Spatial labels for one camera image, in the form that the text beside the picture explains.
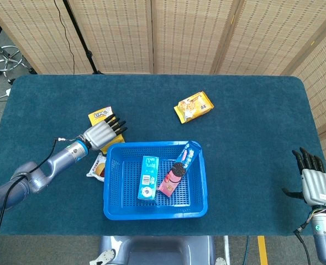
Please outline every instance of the floor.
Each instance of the floor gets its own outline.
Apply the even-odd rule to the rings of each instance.
[[[0,45],[10,45],[12,42],[6,34],[0,34]],[[27,75],[28,70],[18,67],[10,78]],[[10,88],[3,76],[0,76],[0,96]],[[0,120],[5,107],[0,102]],[[306,255],[302,245],[295,236],[270,236],[265,238],[267,259],[269,264],[306,264]],[[304,237],[308,246],[312,264],[320,264],[312,236]],[[246,237],[231,236],[230,260],[232,265],[243,264]],[[89,264],[96,258],[99,246],[98,236],[1,236],[0,237],[0,264]],[[217,257],[224,257],[223,238],[215,239]],[[257,237],[250,237],[247,263],[260,264]]]

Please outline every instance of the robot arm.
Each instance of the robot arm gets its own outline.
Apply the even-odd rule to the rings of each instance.
[[[0,186],[0,211],[6,196],[6,192],[10,186],[20,178],[26,175],[17,185],[15,185],[9,193],[6,209],[9,209],[25,199],[29,191],[38,193],[42,191],[55,176],[60,174],[63,170],[75,164],[88,154],[88,150],[99,150],[117,135],[124,132],[127,128],[120,128],[125,122],[116,124],[114,114],[106,118],[104,121],[90,127],[84,132],[75,142],[60,151],[59,153],[50,157],[46,163],[50,167],[50,173],[46,176],[44,172],[38,168],[31,172],[38,165],[35,162],[27,162],[15,170],[11,180],[6,184]]]
[[[295,150],[292,153],[297,159],[299,173],[301,174],[302,191],[282,190],[287,196],[303,199],[306,204],[312,207],[307,221],[294,233],[302,242],[300,233],[311,223],[318,259],[326,265],[326,173],[319,157],[312,156],[304,148],[300,148],[300,151],[302,155]]]

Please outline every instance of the metal pole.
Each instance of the metal pole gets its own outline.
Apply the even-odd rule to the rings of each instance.
[[[80,31],[80,28],[78,27],[77,21],[76,21],[76,19],[75,19],[75,16],[73,15],[73,12],[72,12],[72,10],[71,10],[71,7],[70,7],[68,1],[67,1],[67,0],[62,0],[62,1],[64,2],[64,5],[65,5],[65,7],[66,7],[66,10],[67,10],[67,12],[68,12],[70,18],[71,18],[71,21],[72,21],[72,23],[73,23],[73,26],[74,26],[75,29],[76,29],[77,35],[78,35],[78,37],[80,38],[81,44],[82,44],[82,46],[83,46],[83,48],[84,48],[84,50],[85,50],[85,52],[86,52],[86,56],[87,56],[87,58],[88,58],[88,61],[90,62],[91,66],[92,66],[93,74],[95,74],[95,75],[100,74],[100,72],[99,72],[99,71],[97,70],[97,68],[96,68],[96,65],[95,65],[94,62],[93,62],[93,59],[92,59],[93,54],[92,54],[91,51],[89,51],[89,49],[88,49],[88,47],[87,47],[87,44],[86,44],[86,42],[85,42],[85,40],[84,40],[84,38],[83,38],[83,36],[82,36],[82,33],[81,33],[81,31]]]
[[[230,256],[229,256],[229,240],[228,236],[223,236],[224,241],[224,257],[227,265],[230,265]]]

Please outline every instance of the blue basket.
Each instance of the blue basket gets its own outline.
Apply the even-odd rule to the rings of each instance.
[[[154,201],[137,198],[143,156],[159,157],[160,185],[187,141],[127,142],[112,145],[104,178],[104,214],[111,220],[169,219],[203,216],[207,185],[202,151],[169,198],[160,191]]]

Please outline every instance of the teal felt surface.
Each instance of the teal felt surface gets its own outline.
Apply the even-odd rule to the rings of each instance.
[[[214,109],[180,124],[173,107],[205,91]],[[44,159],[54,137],[73,138],[88,114],[111,105],[126,141],[195,140],[203,148],[208,211],[202,218],[109,221],[103,184],[87,178],[97,152],[4,216],[2,234],[290,235],[310,210],[286,197],[301,180],[292,149],[323,157],[302,82],[295,77],[84,75],[16,80],[0,124],[0,185]],[[59,143],[56,151],[67,144]],[[310,227],[304,232],[310,234]]]

